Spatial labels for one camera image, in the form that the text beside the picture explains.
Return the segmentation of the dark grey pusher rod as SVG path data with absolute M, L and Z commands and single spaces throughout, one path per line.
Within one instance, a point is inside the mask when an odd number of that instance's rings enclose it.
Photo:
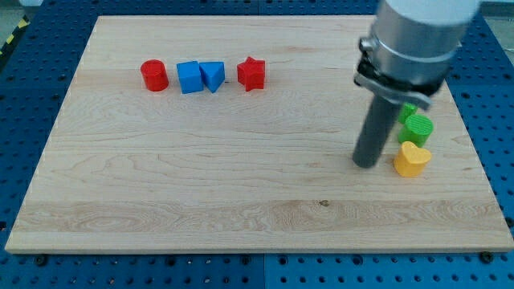
M 377 164 L 401 108 L 381 96 L 373 98 L 353 151 L 357 166 L 369 169 Z

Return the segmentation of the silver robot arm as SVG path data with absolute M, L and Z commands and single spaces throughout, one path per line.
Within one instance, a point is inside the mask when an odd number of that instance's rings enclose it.
M 353 151 L 356 165 L 377 164 L 403 104 L 430 108 L 480 6 L 478 0 L 380 1 L 358 45 L 354 82 L 373 100 Z

